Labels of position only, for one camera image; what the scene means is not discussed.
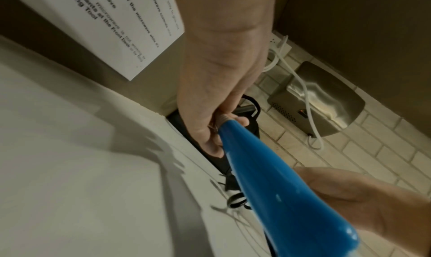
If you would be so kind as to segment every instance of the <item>forearm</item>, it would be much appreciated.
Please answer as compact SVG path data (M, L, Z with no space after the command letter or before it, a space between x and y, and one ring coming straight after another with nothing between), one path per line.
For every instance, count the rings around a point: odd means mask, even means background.
M420 194L386 183L376 186L381 224L377 234L419 256L431 250L431 203Z

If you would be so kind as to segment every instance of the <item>blue bottle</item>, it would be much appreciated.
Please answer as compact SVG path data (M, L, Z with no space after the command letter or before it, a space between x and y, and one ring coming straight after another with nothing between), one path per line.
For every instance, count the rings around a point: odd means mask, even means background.
M226 115L217 126L229 163L279 257L347 257L355 229L278 155Z

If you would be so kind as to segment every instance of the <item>white paper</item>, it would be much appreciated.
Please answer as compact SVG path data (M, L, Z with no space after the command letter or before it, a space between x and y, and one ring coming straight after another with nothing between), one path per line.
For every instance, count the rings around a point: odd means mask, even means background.
M129 80L184 32L174 0L22 1Z

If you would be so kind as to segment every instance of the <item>power cord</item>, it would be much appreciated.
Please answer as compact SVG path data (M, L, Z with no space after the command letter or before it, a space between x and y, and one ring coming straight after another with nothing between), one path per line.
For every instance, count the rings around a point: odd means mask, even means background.
M305 85L301 77L289 66L289 64L287 64L286 60L284 60L284 58L280 55L280 52L283 50L284 45L286 44L286 41L287 41L287 35L283 37L282 39L283 43L281 44L279 51L269 49L269 51L275 54L275 57L274 57L274 60L262 70L262 72L269 71L270 69L274 68L277 65L278 61L281 61L287 67L287 70L299 81L299 83L302 86L302 89L304 90L305 109L307 110L308 121L310 122L311 129L313 130L314 135L316 136L317 140L320 143L319 147L313 147L312 144L310 143L310 140L312 139L312 137L308 136L308 139L307 139L308 146L310 146L310 148L314 150L323 150L323 140L316 128L316 125L314 124L313 115L311 114L311 107L310 107L310 101L308 99L307 86Z

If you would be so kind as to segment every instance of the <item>electrical outlet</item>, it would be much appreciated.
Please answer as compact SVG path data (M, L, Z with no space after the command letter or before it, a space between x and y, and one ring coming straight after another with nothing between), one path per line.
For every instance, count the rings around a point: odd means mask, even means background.
M281 47L281 38L279 37L278 32L274 31L271 33L271 39L269 40L269 48L275 51L280 51ZM281 56L284 58L288 54L288 52L292 49L287 43L284 45L283 50L280 52ZM274 59L274 53L269 52L268 53L268 59L273 60Z

